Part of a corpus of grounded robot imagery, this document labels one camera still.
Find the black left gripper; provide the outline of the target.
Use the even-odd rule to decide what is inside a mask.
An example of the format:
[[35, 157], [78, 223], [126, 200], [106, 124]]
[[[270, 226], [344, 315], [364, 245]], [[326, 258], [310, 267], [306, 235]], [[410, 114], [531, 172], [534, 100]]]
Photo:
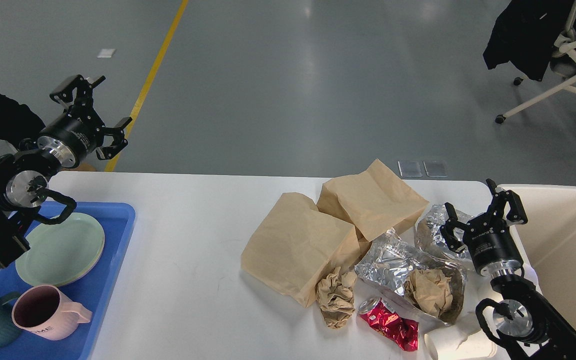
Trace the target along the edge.
[[[39, 132], [36, 144], [41, 150], [49, 150], [65, 169], [80, 166], [93, 152], [100, 161], [112, 160], [128, 145], [126, 128], [133, 122], [132, 116], [106, 127], [94, 109], [93, 91], [105, 80], [106, 76], [101, 75], [89, 82], [77, 74], [67, 77], [49, 94], [63, 110]], [[110, 145], [104, 145], [105, 137], [111, 137]]]

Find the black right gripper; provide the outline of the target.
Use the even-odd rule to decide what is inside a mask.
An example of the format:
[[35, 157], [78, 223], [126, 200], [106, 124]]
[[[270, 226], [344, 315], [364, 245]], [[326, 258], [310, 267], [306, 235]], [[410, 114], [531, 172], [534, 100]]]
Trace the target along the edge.
[[[461, 254], [468, 248], [478, 275], [512, 275], [523, 267], [524, 261], [510, 235], [510, 227], [528, 223], [528, 216], [517, 193], [503, 189], [491, 178], [487, 178], [486, 186], [492, 196], [485, 212], [486, 231], [471, 230], [467, 223], [458, 220], [454, 205], [446, 202], [448, 219], [439, 227], [439, 232], [453, 253]], [[466, 239], [466, 243], [457, 239], [455, 229], [462, 230], [462, 239]]]

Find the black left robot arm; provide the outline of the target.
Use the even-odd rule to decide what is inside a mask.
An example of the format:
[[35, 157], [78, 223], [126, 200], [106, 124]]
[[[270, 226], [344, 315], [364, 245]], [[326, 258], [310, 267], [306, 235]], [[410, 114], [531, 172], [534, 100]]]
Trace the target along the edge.
[[74, 75], [50, 94], [64, 111], [48, 128], [39, 132], [34, 147], [0, 157], [0, 294], [28, 290], [13, 267], [14, 261], [32, 248], [30, 230], [45, 224], [54, 229], [75, 217], [75, 212], [91, 215], [104, 234], [103, 250], [96, 264], [64, 289], [71, 299], [93, 312], [90, 325], [76, 330], [61, 341], [41, 340], [24, 332], [20, 344], [0, 350], [0, 359], [87, 360], [93, 351], [121, 271], [133, 233], [136, 212], [128, 203], [78, 202], [50, 189], [57, 173], [70, 173], [87, 155], [96, 152], [99, 160], [110, 160], [127, 146], [125, 128], [131, 117], [108, 127], [94, 110], [93, 91], [105, 80], [89, 82]]

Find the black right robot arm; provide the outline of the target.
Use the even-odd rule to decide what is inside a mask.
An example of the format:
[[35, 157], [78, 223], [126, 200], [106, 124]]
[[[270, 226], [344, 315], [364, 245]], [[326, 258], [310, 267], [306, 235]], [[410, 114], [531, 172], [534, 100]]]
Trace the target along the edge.
[[576, 330], [524, 276], [524, 260], [510, 227], [528, 223], [521, 198], [487, 178], [487, 210], [462, 222], [452, 203], [439, 232], [453, 253], [468, 251], [476, 273], [490, 278], [502, 300], [483, 298], [475, 308], [487, 339], [512, 360], [576, 360]]

